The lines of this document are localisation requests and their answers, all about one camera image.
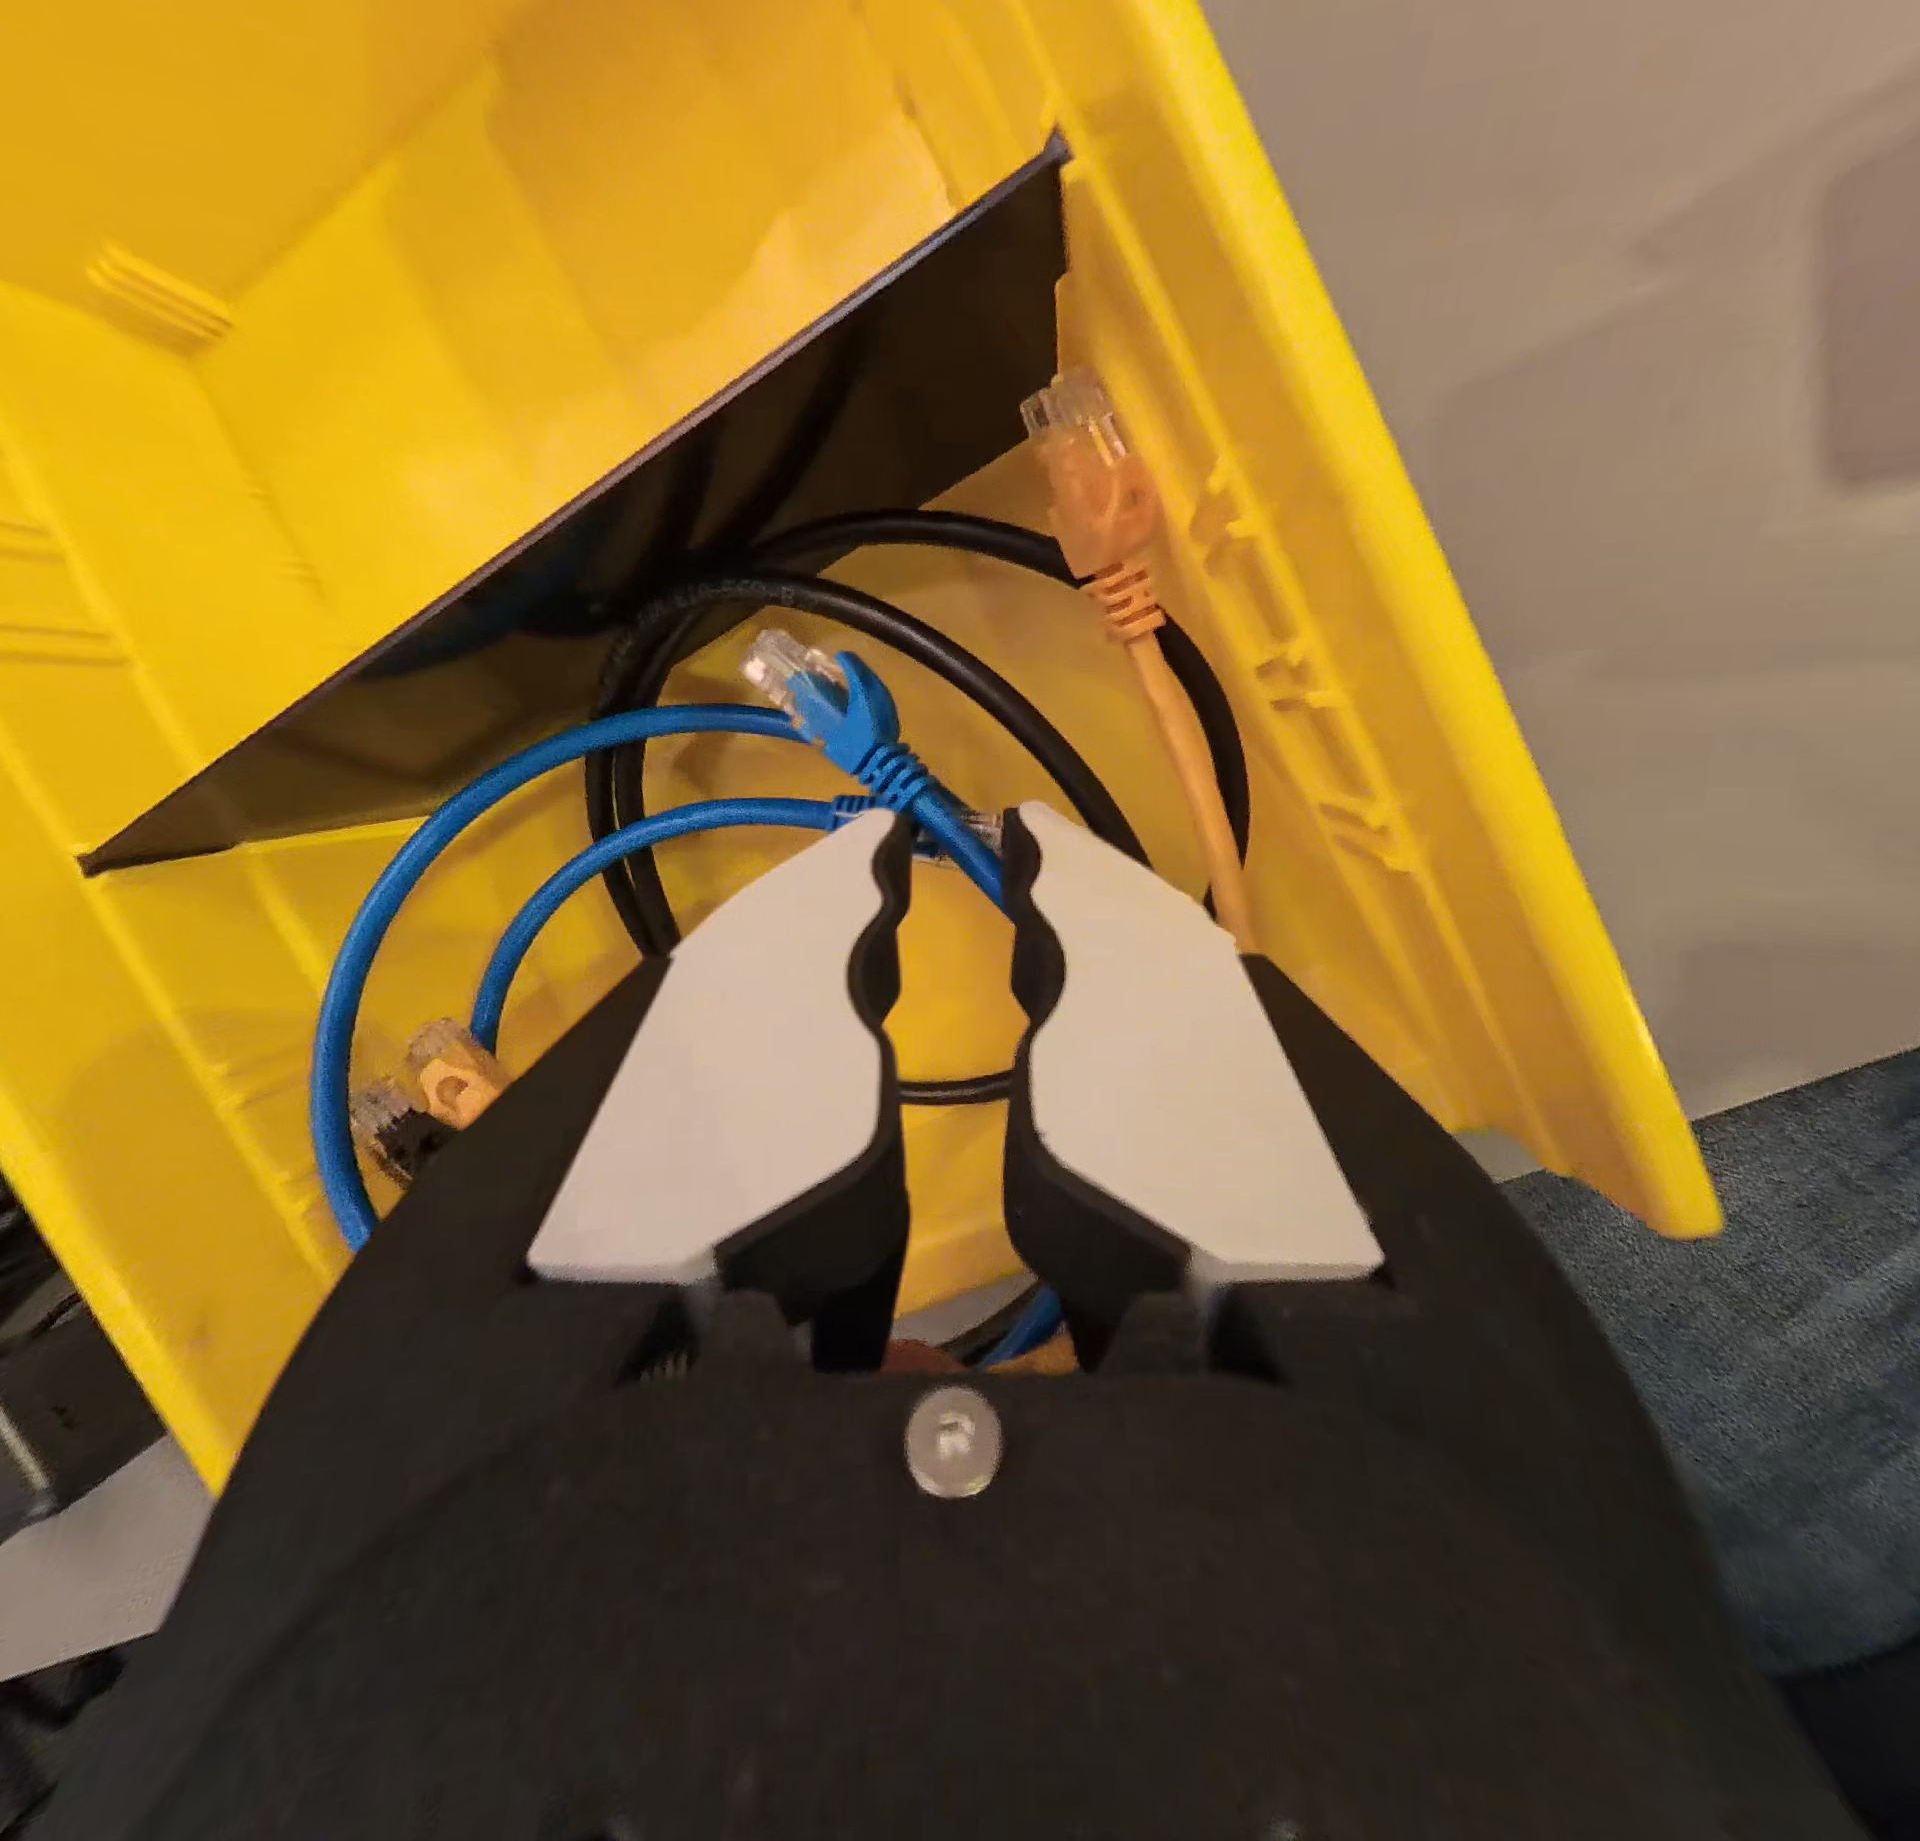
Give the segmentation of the yellow plastic bin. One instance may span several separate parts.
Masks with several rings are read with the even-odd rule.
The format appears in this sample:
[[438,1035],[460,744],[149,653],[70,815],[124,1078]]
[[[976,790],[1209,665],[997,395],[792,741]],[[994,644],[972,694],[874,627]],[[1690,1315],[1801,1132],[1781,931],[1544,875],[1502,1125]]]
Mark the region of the yellow plastic bin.
[[[1444,1132],[1721,1229],[1201,0],[5,0],[5,1174],[203,1485],[349,1263],[312,1030],[430,811],[75,859],[1055,126],[1037,389],[1157,483],[1228,898]],[[929,509],[1043,532],[1022,403]]]

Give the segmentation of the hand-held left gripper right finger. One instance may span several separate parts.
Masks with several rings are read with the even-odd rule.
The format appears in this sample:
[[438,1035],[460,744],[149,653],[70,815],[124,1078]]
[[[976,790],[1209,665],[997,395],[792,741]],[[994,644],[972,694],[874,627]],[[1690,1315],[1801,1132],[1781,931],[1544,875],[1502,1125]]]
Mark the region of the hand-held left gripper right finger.
[[1266,1285],[1369,1285],[1386,1250],[1238,938],[1041,801],[1005,817],[1027,1017],[1005,1223],[1096,1372],[1143,1297],[1201,1332]]

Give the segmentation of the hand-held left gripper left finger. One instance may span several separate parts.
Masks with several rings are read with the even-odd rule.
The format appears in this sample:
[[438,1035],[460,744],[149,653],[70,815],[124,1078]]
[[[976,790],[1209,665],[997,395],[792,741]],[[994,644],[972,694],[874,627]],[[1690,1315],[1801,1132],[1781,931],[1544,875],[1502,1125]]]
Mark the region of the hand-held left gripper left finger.
[[908,1246],[898,1057],[908,817],[858,815],[667,965],[527,1244],[542,1280],[769,1296],[817,1372],[880,1372]]

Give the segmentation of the black bin divider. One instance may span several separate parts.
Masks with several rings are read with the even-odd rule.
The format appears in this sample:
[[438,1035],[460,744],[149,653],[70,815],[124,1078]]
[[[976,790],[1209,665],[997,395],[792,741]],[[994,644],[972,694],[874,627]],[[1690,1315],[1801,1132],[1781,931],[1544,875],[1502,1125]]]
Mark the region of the black bin divider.
[[586,718],[660,585],[853,509],[920,509],[1016,442],[1070,268],[1055,126],[1016,175],[75,862],[83,875],[430,811]]

